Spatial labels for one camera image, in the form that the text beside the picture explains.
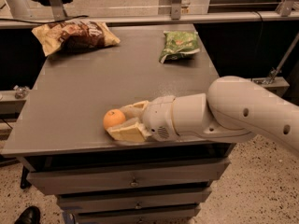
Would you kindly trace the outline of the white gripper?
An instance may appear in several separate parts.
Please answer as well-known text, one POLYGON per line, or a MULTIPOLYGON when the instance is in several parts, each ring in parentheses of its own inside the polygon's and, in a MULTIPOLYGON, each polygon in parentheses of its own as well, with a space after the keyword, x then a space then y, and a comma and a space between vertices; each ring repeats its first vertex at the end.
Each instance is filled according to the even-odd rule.
POLYGON ((174 101, 175 96, 170 95, 158 97, 151 102, 144 100, 122 106, 120 111, 129 120, 108 128, 107 132, 117 141, 142 143, 151 136, 159 142, 175 141, 178 135, 172 120, 174 101))

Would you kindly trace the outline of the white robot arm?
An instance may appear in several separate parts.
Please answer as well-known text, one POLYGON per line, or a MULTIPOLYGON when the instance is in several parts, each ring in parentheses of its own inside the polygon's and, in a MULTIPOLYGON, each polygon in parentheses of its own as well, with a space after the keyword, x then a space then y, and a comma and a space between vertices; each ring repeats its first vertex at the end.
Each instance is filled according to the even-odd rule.
POLYGON ((103 124, 122 142, 197 137, 239 143, 259 134, 299 151, 299 107, 242 77, 220 77, 206 93, 161 96, 109 110, 103 124))

